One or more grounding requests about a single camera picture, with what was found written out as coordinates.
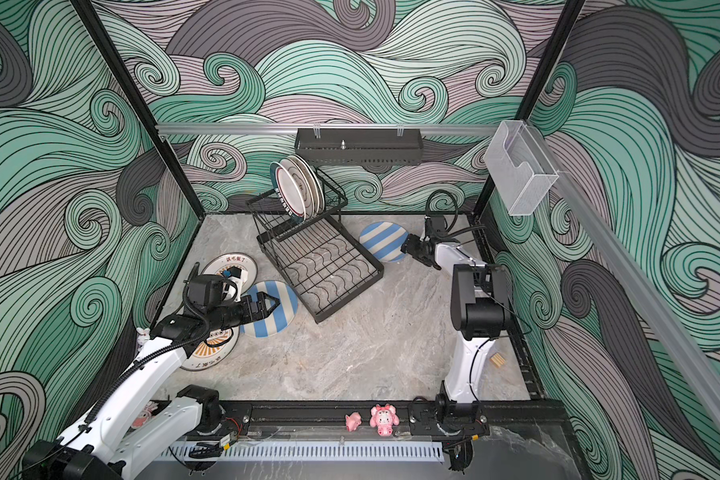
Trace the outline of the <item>cream floral plate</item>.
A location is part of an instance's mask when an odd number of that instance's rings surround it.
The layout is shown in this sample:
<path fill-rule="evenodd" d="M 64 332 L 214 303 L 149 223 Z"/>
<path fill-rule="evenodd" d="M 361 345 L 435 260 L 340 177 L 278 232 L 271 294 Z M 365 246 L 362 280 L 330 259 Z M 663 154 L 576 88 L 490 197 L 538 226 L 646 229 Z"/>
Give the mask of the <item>cream floral plate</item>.
<path fill-rule="evenodd" d="M 317 176 L 316 170 L 310 166 L 302 157 L 295 155 L 294 162 L 299 165 L 303 176 L 310 185 L 311 200 L 312 200 L 312 214 L 311 216 L 317 216 L 325 211 L 325 192 L 323 184 L 320 178 Z"/>

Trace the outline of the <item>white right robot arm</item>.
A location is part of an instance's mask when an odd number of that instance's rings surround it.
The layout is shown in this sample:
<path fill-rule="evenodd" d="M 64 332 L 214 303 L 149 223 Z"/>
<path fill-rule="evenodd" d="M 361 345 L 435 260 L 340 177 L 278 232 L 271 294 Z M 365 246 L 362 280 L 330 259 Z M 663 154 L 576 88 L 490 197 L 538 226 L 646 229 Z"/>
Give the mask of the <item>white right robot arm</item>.
<path fill-rule="evenodd" d="M 428 214 L 423 234 L 410 235 L 401 252 L 451 278 L 450 319 L 457 341 L 450 369 L 435 398 L 435 418 L 446 420 L 479 417 L 479 391 L 489 355 L 507 329 L 507 277 L 498 265 L 468 253 L 454 231 L 454 222 L 443 215 Z"/>

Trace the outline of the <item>green red rimmed white plate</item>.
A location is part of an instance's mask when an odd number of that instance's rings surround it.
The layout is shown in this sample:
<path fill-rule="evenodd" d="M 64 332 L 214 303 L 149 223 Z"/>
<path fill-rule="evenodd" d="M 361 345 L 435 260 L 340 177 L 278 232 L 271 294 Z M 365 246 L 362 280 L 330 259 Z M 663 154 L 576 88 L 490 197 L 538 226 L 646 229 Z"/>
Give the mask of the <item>green red rimmed white plate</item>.
<path fill-rule="evenodd" d="M 293 176 L 279 162 L 270 165 L 270 179 L 286 212 L 298 222 L 305 220 L 306 207 Z"/>

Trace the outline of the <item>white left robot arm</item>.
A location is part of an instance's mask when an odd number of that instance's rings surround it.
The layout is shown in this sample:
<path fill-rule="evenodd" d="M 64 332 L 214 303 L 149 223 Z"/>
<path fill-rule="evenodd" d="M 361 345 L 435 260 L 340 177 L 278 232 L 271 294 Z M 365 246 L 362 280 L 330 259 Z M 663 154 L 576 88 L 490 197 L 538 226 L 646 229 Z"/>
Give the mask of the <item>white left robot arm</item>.
<path fill-rule="evenodd" d="M 192 270 L 179 308 L 155 324 L 131 365 L 53 441 L 24 455 L 19 479 L 133 479 L 180 437 L 215 435 L 225 415 L 214 389 L 189 385 L 145 426 L 132 427 L 161 385 L 215 331 L 272 315 L 278 297 L 241 292 L 238 278 Z"/>

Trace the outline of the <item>white green line plate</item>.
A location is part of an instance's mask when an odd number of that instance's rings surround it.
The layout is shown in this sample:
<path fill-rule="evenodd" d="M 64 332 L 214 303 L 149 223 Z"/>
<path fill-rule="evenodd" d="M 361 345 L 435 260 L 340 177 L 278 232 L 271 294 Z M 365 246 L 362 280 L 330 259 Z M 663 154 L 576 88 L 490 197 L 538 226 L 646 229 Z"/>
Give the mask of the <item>white green line plate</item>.
<path fill-rule="evenodd" d="M 314 216 L 314 217 L 311 216 L 312 200 L 311 200 L 310 185 L 307 183 L 307 180 L 303 176 L 303 173 L 302 173 L 301 169 L 299 168 L 299 165 L 294 162 L 294 156 L 295 155 L 290 155 L 290 156 L 280 160 L 279 163 L 281 163 L 286 168 L 286 170 L 293 176 L 297 186 L 299 187 L 299 189 L 301 191 L 301 195 L 304 200 L 305 207 L 306 207 L 305 220 L 308 220 L 308 219 L 316 217 L 316 216 Z"/>

